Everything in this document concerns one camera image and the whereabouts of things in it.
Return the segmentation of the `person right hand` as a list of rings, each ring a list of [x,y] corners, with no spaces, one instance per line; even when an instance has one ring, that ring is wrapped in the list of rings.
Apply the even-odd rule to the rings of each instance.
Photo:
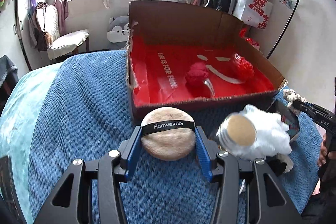
[[[319,157],[317,160],[317,165],[321,168],[326,163],[326,156],[328,154],[327,147],[326,147],[326,134],[322,137],[321,148],[319,151]]]

